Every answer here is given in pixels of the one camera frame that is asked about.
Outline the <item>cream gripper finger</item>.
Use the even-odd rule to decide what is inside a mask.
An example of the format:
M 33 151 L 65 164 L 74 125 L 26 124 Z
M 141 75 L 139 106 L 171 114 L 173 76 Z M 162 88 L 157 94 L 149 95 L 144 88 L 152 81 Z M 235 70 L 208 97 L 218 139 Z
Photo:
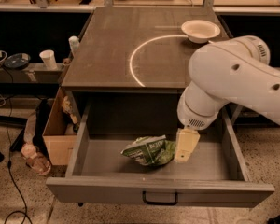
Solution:
M 179 129 L 176 134 L 176 147 L 174 161 L 185 163 L 193 153 L 200 139 L 197 131 L 191 128 Z

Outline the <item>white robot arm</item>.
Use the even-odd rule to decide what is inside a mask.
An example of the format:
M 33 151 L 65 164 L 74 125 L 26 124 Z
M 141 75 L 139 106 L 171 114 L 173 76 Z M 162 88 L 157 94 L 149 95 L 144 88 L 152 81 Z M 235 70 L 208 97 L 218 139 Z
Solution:
M 270 51 L 258 37 L 246 35 L 210 43 L 189 59 L 190 84 L 184 89 L 177 115 L 175 161 L 186 162 L 200 135 L 220 109 L 235 103 L 280 125 L 280 70 L 269 66 Z

